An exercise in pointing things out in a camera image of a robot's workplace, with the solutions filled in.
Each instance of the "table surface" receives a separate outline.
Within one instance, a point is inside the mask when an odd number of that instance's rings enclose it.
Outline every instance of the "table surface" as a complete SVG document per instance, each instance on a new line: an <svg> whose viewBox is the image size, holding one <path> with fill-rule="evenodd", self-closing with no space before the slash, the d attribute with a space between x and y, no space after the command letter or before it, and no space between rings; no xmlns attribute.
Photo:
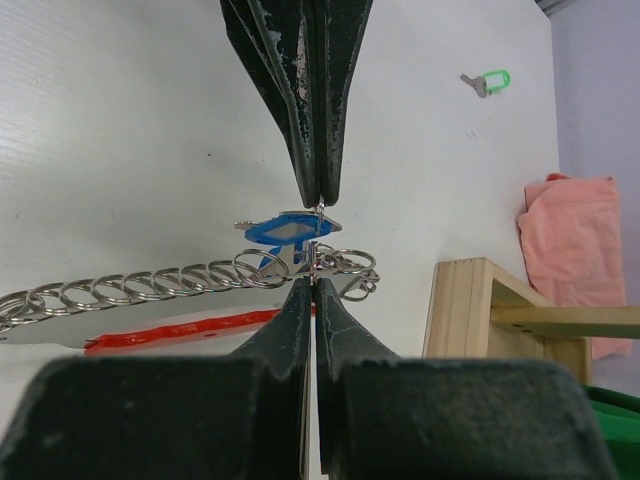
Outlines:
<svg viewBox="0 0 640 480"><path fill-rule="evenodd" d="M459 80L497 69L512 84L485 100ZM377 257L349 310L417 356L437 262L524 277L523 187L558 169L549 22L532 0L377 0L347 119L328 242ZM300 207L216 1L0 0L1 294L230 258L235 221ZM0 430L61 352L0 348Z"/></svg>

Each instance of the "metal chain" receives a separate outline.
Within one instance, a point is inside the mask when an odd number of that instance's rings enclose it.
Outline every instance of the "metal chain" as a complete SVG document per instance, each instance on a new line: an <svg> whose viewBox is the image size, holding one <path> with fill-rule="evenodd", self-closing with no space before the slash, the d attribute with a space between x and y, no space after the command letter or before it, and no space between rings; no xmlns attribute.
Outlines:
<svg viewBox="0 0 640 480"><path fill-rule="evenodd" d="M83 312L107 310L118 306L130 306L149 301L170 300L176 297L195 297L207 292L224 292L234 288L278 288L302 276L318 274L351 274L340 296L349 301L362 301L375 292L380 277L374 270L375 257L360 250L335 250L324 244L314 244L314 261L297 258L301 267L298 273L290 272L288 265L278 256L258 249L246 249L233 260L214 260L182 268L163 268L155 272L106 275L96 279L57 282L15 292L0 298L0 333L20 325L76 315ZM271 268L265 270L252 266L241 257L262 257L269 260ZM368 264L358 263L348 257L359 257ZM274 267L277 274L272 274ZM361 296L348 295L358 290ZM74 300L82 295L85 301Z"/></svg>

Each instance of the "pink towel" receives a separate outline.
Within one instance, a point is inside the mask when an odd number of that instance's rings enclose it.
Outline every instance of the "pink towel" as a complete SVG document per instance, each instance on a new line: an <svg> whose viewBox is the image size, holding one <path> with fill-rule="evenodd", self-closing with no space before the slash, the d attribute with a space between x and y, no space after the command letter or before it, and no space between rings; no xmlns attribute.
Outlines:
<svg viewBox="0 0 640 480"><path fill-rule="evenodd" d="M561 306L626 305L615 181L552 174L525 197L518 226L533 287ZM630 352L631 340L593 339L594 359Z"/></svg>

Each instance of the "silver chain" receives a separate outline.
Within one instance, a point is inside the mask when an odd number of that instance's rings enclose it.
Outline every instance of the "silver chain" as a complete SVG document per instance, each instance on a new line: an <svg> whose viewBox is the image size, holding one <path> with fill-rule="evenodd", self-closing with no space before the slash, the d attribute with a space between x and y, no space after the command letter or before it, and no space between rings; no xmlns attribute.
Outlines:
<svg viewBox="0 0 640 480"><path fill-rule="evenodd" d="M340 292L345 300L359 302L375 292L380 277L374 270L376 260L372 255L360 250L335 250L324 244L312 244L309 252L314 253L297 254L296 262L300 265L296 267L297 273L291 272L287 263L277 255L251 248L243 250L233 260L214 260L182 268L163 268L155 272L106 275L95 279L41 285L0 298L0 333L53 317L118 306L176 297L195 297L234 288L278 288L293 279L302 276L315 279L320 274L354 275L354 280ZM303 258L305 254L313 257L313 261ZM268 260L268 268L257 268L240 260L250 256ZM349 257L364 259L367 264ZM362 293L360 296L349 295L354 290Z"/></svg>

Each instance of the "blue plastic piece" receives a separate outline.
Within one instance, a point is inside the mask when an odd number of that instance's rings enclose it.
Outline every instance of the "blue plastic piece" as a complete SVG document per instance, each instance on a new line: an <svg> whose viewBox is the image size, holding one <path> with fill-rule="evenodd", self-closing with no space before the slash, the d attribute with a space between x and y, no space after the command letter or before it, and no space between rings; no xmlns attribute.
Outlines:
<svg viewBox="0 0 640 480"><path fill-rule="evenodd" d="M247 240L261 245L302 245L307 240L329 235L334 226L325 220L318 229L318 217L315 215L285 214L255 225L244 232Z"/></svg>

